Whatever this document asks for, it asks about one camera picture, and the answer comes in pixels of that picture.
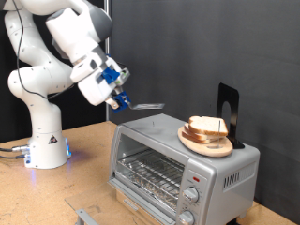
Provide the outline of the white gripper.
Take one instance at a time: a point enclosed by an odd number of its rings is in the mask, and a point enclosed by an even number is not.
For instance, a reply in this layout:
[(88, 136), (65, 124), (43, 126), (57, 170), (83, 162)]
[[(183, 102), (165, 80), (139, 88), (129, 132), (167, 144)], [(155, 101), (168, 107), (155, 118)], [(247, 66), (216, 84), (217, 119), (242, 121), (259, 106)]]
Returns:
[(88, 102), (97, 106), (102, 102), (114, 110), (126, 105), (128, 96), (122, 85), (130, 72), (120, 66), (109, 56), (104, 59), (88, 57), (77, 65), (77, 84)]

